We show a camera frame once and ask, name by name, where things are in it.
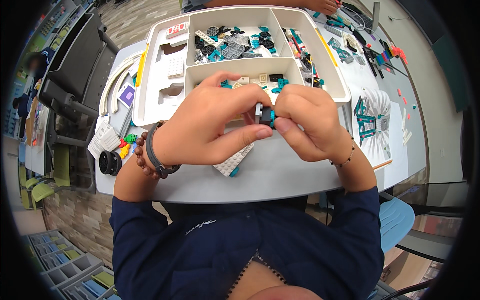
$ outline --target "beaded bracelet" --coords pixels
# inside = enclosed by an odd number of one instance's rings
[[[355,141],[353,140],[352,138],[352,153],[350,153],[350,157],[347,159],[346,162],[344,162],[343,164],[341,165],[337,165],[337,164],[334,164],[333,161],[331,161],[330,159],[328,160],[333,166],[335,167],[343,167],[344,165],[348,164],[349,161],[352,160],[352,156],[353,156],[353,152],[355,151]]]
[[[172,174],[180,168],[180,165],[176,166],[165,166],[163,165],[158,158],[155,156],[152,146],[152,139],[154,132],[160,128],[164,122],[159,122],[153,126],[150,132],[143,132],[142,135],[137,138],[135,141],[137,147],[134,150],[135,155],[137,155],[137,165],[142,168],[146,176],[152,176],[153,179],[157,180],[159,178],[165,179],[169,174]],[[143,158],[143,149],[142,146],[145,145],[145,150],[150,162],[154,165],[155,170],[152,170],[146,166],[145,158]]]

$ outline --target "light blue chair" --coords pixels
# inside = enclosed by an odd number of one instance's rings
[[[385,192],[380,195],[387,200],[391,199],[380,205],[382,250],[387,253],[410,232],[415,221],[415,213],[413,208],[402,200]]]

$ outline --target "wooden floor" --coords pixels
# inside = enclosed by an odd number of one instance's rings
[[[154,23],[179,14],[180,5],[178,0],[131,0],[117,9],[109,2],[98,10],[107,26],[107,34],[120,48],[124,48],[144,40]],[[90,124],[82,119],[79,131],[86,136]],[[85,156],[79,157],[78,161],[81,171],[88,172]],[[395,192],[400,194],[414,184],[424,182],[424,174],[409,178]],[[317,202],[317,195],[309,198],[309,203]],[[112,197],[98,192],[92,195],[62,191],[44,200],[43,214],[48,230],[58,228],[79,249],[103,259],[107,266],[112,267],[113,230],[108,223],[111,205]],[[153,205],[168,216],[160,203]],[[307,207],[307,213],[325,223],[325,213],[315,212],[312,206]]]

